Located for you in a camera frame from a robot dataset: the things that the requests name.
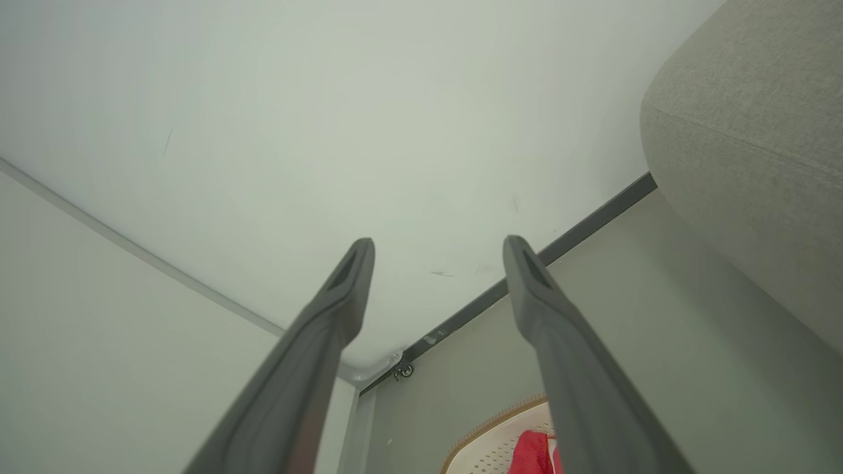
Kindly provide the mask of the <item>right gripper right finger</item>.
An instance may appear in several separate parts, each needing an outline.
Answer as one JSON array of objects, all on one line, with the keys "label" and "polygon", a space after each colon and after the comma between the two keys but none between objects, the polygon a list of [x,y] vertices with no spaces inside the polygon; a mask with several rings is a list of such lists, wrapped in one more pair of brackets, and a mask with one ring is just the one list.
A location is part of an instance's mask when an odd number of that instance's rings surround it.
[{"label": "right gripper right finger", "polygon": [[566,473],[692,473],[647,402],[529,243],[503,244],[520,334],[535,350]]}]

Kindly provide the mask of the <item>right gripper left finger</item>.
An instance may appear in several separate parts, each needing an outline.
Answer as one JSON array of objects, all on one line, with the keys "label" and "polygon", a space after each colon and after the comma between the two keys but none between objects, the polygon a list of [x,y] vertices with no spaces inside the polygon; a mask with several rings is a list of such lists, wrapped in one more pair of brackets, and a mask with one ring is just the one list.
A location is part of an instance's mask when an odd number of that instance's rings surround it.
[{"label": "right gripper left finger", "polygon": [[366,312],[375,245],[356,240],[208,436],[187,473],[312,473],[341,353]]}]

